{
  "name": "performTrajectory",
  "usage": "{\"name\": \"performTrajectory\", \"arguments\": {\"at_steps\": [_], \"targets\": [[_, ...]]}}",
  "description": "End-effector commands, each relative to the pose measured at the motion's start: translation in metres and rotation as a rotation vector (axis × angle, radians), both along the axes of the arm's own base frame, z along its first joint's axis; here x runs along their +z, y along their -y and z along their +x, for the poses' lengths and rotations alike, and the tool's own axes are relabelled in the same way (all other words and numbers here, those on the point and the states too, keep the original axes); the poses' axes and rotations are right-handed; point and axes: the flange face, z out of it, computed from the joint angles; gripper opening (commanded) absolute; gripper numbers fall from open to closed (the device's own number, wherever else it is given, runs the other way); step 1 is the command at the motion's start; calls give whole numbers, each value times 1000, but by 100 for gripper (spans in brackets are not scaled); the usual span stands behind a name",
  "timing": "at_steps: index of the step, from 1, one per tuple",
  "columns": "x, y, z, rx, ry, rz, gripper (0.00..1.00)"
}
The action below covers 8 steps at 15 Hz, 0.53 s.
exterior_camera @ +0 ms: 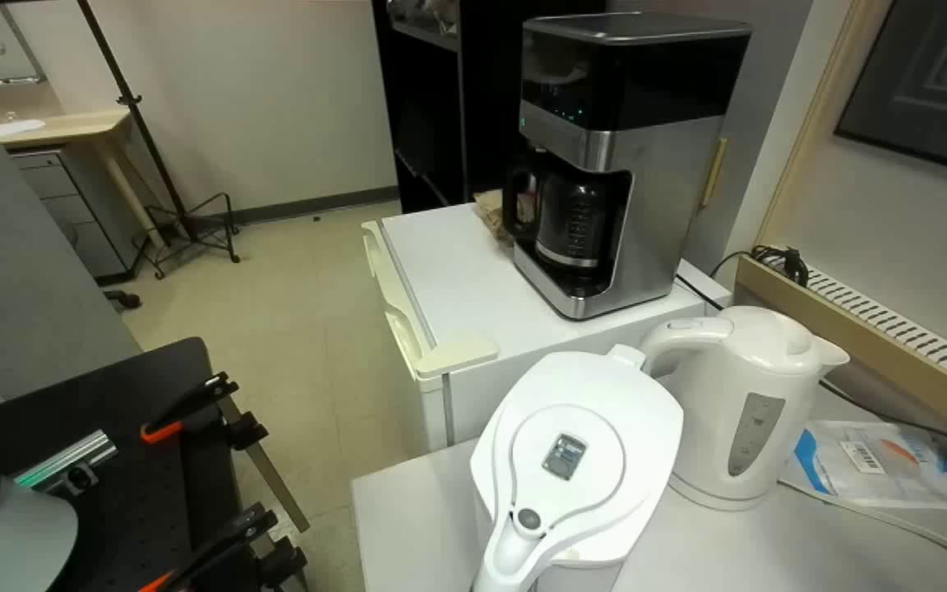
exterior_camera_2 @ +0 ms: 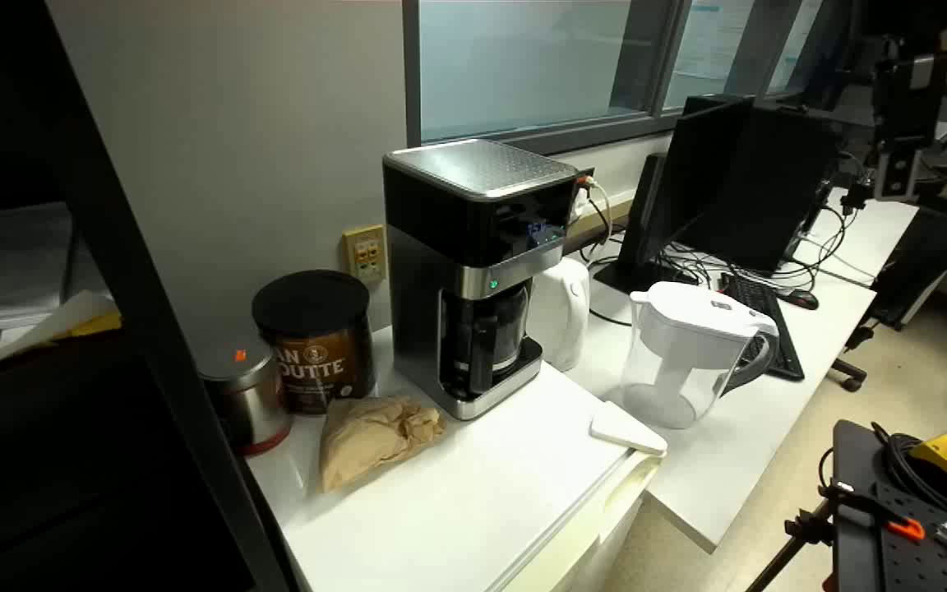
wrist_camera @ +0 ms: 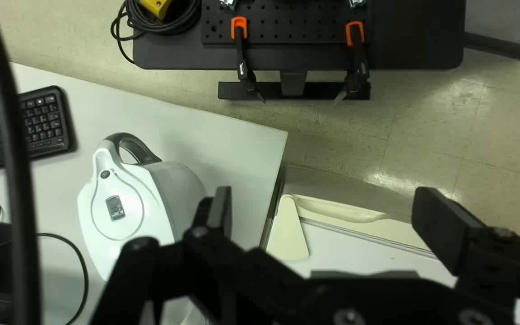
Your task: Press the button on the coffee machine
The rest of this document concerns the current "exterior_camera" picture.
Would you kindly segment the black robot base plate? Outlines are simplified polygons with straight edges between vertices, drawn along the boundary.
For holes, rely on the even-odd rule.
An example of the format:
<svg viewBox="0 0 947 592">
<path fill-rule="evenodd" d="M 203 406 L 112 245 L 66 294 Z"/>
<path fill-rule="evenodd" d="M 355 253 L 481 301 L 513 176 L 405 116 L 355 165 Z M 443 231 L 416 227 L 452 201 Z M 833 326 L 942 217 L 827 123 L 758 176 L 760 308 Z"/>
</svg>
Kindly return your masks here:
<svg viewBox="0 0 947 592">
<path fill-rule="evenodd" d="M 236 512 L 236 476 L 213 410 L 158 443 L 142 428 L 213 375 L 180 339 L 0 406 L 0 592 L 138 592 L 184 568 Z M 21 476 L 103 434 L 108 454 L 54 498 Z"/>
</svg>

